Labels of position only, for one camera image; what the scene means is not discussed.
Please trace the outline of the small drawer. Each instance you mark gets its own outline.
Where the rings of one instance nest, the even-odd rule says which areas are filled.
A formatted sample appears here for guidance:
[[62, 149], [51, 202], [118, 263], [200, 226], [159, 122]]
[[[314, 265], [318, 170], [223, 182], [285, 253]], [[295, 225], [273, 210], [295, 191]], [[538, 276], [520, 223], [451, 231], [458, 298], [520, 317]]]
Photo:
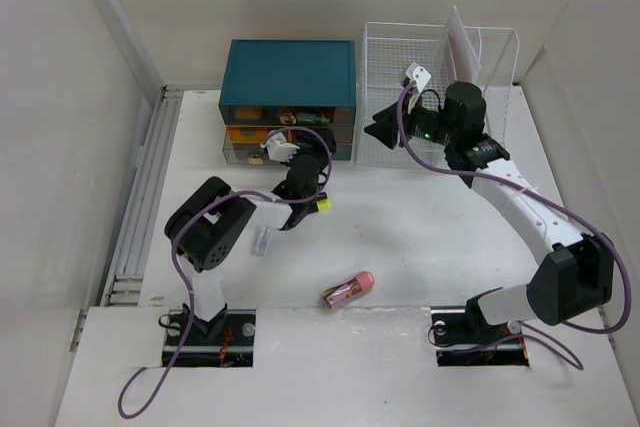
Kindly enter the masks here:
[[310, 134], [310, 131], [316, 132], [328, 145], [335, 143], [337, 146], [350, 146], [353, 143], [353, 127], [306, 127], [304, 130], [298, 128], [286, 132], [285, 137], [293, 143], [305, 142], [306, 138], [311, 143], [318, 143], [317, 137]]
[[279, 126], [227, 126], [222, 147], [226, 161], [238, 165], [278, 164], [268, 158], [261, 143], [271, 131], [279, 129]]

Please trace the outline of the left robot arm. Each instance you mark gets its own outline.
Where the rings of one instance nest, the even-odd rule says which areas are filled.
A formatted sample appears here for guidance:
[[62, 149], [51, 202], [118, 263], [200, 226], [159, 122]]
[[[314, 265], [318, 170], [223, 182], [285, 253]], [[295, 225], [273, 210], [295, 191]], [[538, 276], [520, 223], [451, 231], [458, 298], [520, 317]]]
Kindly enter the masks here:
[[297, 227], [319, 211], [332, 173], [337, 144], [332, 131], [289, 127], [271, 131], [260, 143], [269, 160], [287, 173], [269, 195], [235, 191], [219, 177], [208, 178], [169, 218], [164, 234], [174, 267], [184, 281], [188, 302], [178, 317], [182, 335], [201, 343], [223, 334], [227, 302], [220, 265], [246, 227], [279, 231]]

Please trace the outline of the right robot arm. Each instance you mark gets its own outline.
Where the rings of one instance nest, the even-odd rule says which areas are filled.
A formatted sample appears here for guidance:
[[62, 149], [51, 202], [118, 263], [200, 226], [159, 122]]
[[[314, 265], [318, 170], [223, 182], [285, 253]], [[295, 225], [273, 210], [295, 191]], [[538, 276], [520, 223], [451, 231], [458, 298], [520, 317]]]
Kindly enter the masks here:
[[435, 110], [423, 107], [422, 94], [406, 82], [400, 98], [374, 114], [365, 133], [389, 149], [407, 148], [411, 139], [443, 146], [448, 172], [502, 215], [538, 264], [528, 283], [469, 299], [465, 333], [484, 341], [500, 324], [538, 319], [555, 326], [608, 303], [614, 257], [606, 237], [578, 229], [575, 219], [560, 215], [533, 191], [509, 152], [486, 133], [480, 88], [456, 81]]

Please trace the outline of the transparent drawer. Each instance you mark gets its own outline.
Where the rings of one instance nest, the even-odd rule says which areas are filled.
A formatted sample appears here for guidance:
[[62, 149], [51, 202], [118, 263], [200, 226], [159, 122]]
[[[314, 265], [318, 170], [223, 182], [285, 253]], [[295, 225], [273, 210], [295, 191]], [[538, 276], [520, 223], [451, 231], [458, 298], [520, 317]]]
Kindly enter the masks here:
[[349, 107], [221, 106], [228, 126], [353, 127], [355, 109]]

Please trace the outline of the yellow highlighter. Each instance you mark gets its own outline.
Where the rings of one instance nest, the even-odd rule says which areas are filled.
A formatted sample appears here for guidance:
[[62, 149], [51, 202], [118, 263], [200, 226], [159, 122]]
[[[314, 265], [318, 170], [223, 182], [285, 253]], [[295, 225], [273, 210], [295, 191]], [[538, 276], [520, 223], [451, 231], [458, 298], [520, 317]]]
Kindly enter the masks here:
[[309, 212], [310, 213], [324, 212], [329, 210], [330, 208], [331, 208], [331, 204], [329, 200], [327, 198], [323, 198], [323, 199], [316, 200], [313, 203], [313, 205], [310, 207]]

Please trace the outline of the green capsule stapler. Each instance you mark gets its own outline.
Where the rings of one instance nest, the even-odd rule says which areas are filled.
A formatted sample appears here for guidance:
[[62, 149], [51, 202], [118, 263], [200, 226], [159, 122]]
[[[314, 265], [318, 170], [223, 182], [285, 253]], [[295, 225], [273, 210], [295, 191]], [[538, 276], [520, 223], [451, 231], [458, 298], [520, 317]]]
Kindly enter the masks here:
[[300, 112], [296, 115], [299, 125], [329, 125], [331, 120], [322, 114]]

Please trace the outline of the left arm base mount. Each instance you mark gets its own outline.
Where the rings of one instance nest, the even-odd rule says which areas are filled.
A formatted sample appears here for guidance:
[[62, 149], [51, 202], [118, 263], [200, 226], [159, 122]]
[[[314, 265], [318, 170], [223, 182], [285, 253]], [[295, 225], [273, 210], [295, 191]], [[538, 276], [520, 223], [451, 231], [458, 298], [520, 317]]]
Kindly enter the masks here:
[[188, 306], [169, 311], [158, 319], [165, 330], [161, 361], [168, 366], [183, 334], [186, 338], [179, 350], [175, 367], [236, 368], [252, 367], [256, 333], [255, 310], [225, 309], [210, 322], [195, 317], [190, 329]]

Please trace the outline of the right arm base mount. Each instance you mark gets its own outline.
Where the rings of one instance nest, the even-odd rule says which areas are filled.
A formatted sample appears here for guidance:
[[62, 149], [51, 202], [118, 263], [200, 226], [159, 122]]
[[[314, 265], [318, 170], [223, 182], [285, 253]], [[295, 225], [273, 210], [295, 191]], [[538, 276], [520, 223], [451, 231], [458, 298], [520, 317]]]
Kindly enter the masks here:
[[464, 306], [430, 309], [428, 340], [438, 367], [528, 367], [524, 340], [506, 323], [486, 322], [474, 297]]

